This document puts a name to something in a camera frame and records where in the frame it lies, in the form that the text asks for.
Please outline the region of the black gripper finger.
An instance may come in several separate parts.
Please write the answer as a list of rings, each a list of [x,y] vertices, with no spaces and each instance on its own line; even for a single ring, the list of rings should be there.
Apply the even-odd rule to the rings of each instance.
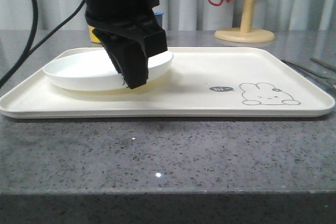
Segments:
[[[148,59],[139,43],[97,28],[92,33],[100,40],[116,71],[122,74],[130,89],[147,83]]]
[[[147,58],[167,51],[166,33],[154,16],[145,16],[127,26],[129,37],[138,42]]]

